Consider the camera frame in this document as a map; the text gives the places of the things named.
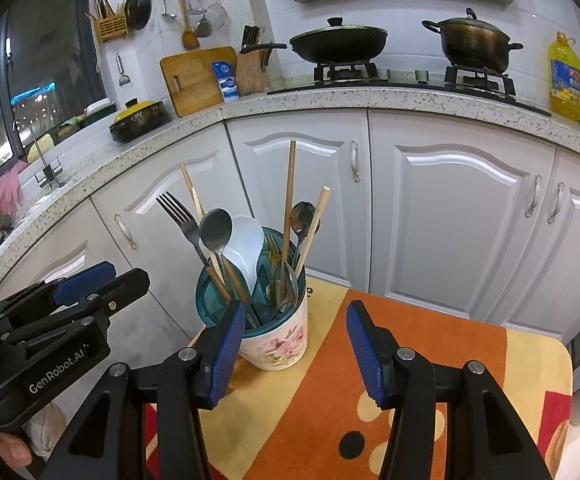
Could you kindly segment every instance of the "metal fork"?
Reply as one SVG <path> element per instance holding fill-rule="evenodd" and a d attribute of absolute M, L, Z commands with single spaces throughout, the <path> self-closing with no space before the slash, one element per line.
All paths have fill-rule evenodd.
<path fill-rule="evenodd" d="M 276 266 L 281 263 L 283 255 L 278 242 L 272 235 L 265 235 L 268 248 L 268 259 L 270 260 L 270 303 L 272 308 L 276 308 Z"/>
<path fill-rule="evenodd" d="M 193 245 L 196 254 L 199 255 L 199 258 L 203 262 L 203 266 L 206 268 L 210 267 L 210 262 L 205 257 L 205 254 L 203 254 L 201 247 L 199 247 L 199 224 L 196 223 L 192 213 L 169 191 L 159 195 L 157 202 L 179 226 L 187 241 Z"/>

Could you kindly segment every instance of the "screw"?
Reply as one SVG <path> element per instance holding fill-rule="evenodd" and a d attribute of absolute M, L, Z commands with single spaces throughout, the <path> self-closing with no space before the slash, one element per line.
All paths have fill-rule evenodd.
<path fill-rule="evenodd" d="M 119 375 L 126 373 L 126 365 L 123 363 L 114 363 L 110 368 L 108 368 L 108 370 L 112 377 L 119 377 Z"/>
<path fill-rule="evenodd" d="M 485 365 L 479 361 L 470 361 L 468 363 L 468 369 L 470 372 L 476 375 L 481 375 L 484 371 L 486 371 Z"/>
<path fill-rule="evenodd" d="M 179 350 L 179 359 L 182 361 L 192 361 L 196 357 L 196 350 L 189 346 Z"/>
<path fill-rule="evenodd" d="M 407 346 L 402 346 L 397 350 L 397 355 L 403 359 L 403 361 L 412 361 L 417 353 Z"/>

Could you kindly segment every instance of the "yellow pot lid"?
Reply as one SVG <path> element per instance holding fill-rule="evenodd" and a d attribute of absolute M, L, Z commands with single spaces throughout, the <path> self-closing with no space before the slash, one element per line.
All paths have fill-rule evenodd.
<path fill-rule="evenodd" d="M 131 99 L 126 103 L 126 106 L 128 108 L 126 108 L 125 110 L 121 110 L 116 115 L 115 123 L 118 123 L 118 121 L 125 119 L 129 115 L 132 115 L 135 112 L 138 112 L 139 110 L 143 110 L 144 108 L 147 108 L 148 106 L 152 106 L 153 104 L 156 104 L 156 101 L 141 101 L 140 103 L 138 103 L 137 99 Z"/>

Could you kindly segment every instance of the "pink cloth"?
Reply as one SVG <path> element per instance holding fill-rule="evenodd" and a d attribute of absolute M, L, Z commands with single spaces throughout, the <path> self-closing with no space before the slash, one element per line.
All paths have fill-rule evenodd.
<path fill-rule="evenodd" d="M 0 176 L 0 213 L 10 215 L 13 220 L 19 199 L 19 173 L 27 167 L 28 163 L 20 160 L 10 171 Z"/>

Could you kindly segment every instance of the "cooking oil bottle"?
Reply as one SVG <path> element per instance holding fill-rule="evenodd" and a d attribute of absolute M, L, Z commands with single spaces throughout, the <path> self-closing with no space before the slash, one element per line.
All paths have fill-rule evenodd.
<path fill-rule="evenodd" d="M 548 48 L 552 86 L 550 109 L 563 117 L 580 121 L 580 60 L 569 46 L 564 32 L 556 33 L 556 41 Z"/>

